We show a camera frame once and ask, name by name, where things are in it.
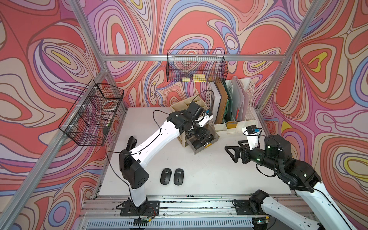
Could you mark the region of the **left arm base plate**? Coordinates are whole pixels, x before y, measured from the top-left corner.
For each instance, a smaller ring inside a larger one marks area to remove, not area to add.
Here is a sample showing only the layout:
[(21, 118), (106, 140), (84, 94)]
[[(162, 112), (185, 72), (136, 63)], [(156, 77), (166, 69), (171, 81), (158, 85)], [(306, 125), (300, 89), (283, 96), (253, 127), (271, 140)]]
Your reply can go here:
[(155, 217), (160, 212), (160, 201), (146, 200), (141, 206), (136, 207), (133, 201), (129, 199), (116, 206), (116, 209), (120, 210), (120, 216), (122, 217)]

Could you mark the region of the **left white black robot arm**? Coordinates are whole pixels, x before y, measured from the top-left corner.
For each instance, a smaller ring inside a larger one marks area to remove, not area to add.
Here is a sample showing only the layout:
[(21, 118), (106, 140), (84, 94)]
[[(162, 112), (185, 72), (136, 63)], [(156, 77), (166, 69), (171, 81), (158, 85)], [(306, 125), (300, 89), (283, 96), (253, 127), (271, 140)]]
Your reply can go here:
[(124, 180), (127, 181), (130, 201), (136, 208), (147, 201), (144, 184), (149, 174), (144, 168), (150, 160), (184, 132), (203, 143), (210, 137), (210, 131), (205, 128), (205, 125), (212, 119), (211, 110), (205, 110), (199, 104), (191, 102), (187, 109), (170, 113), (159, 129), (142, 144), (131, 150), (124, 149), (119, 153), (119, 169)]

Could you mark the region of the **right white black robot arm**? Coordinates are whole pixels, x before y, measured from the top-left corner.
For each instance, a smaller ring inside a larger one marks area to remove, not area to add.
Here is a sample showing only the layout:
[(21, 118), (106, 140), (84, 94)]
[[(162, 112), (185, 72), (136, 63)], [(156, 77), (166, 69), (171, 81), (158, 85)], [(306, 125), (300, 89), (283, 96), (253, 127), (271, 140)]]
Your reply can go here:
[(307, 162), (292, 157), (291, 143), (280, 135), (264, 138), (264, 149), (259, 147), (259, 134), (246, 134), (247, 139), (237, 146), (224, 149), (232, 160), (243, 164), (255, 162), (272, 170), (291, 190), (300, 196), (317, 221), (309, 220), (299, 213), (283, 206), (268, 193), (257, 190), (249, 198), (249, 209), (255, 213), (270, 214), (292, 229), (298, 230), (354, 230), (356, 227), (346, 217), (328, 193), (321, 177)]

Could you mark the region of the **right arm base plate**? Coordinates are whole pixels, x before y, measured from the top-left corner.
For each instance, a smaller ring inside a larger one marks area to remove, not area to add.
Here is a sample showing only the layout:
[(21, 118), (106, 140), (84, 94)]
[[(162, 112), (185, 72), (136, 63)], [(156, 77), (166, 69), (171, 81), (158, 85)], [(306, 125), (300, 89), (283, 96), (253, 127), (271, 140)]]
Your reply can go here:
[(232, 200), (232, 205), (235, 207), (236, 214), (238, 216), (242, 215), (256, 215), (259, 213), (257, 203), (253, 200)]

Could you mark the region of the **black computer mouse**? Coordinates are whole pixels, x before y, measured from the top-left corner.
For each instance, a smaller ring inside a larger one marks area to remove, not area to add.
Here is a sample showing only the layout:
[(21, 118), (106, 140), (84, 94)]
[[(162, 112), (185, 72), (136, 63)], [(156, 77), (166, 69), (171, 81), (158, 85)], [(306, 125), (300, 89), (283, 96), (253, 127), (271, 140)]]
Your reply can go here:
[(201, 142), (200, 140), (195, 140), (194, 142), (192, 142), (192, 145), (193, 145), (194, 149), (196, 149), (196, 150), (204, 147), (206, 144), (207, 144), (206, 141)]
[(160, 183), (162, 185), (168, 185), (172, 176), (172, 171), (170, 168), (164, 168), (161, 177), (160, 177)]
[(173, 178), (173, 182), (175, 185), (177, 186), (181, 186), (184, 182), (184, 170), (183, 169), (176, 169), (174, 172), (174, 178)]

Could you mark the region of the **beige drawer organizer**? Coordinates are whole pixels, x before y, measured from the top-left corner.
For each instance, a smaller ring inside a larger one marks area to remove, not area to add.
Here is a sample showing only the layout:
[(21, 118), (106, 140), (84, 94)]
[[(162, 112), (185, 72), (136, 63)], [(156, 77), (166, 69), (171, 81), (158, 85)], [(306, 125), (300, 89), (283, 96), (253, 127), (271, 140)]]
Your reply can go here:
[[(178, 114), (178, 118), (174, 119), (175, 123), (179, 124), (180, 135), (178, 140), (183, 147), (188, 146), (186, 143), (186, 135), (192, 134), (195, 128), (200, 127), (198, 120), (203, 116), (207, 110), (211, 110), (199, 95), (187, 98), (170, 106), (172, 112)], [(205, 128), (213, 126), (210, 120)]]

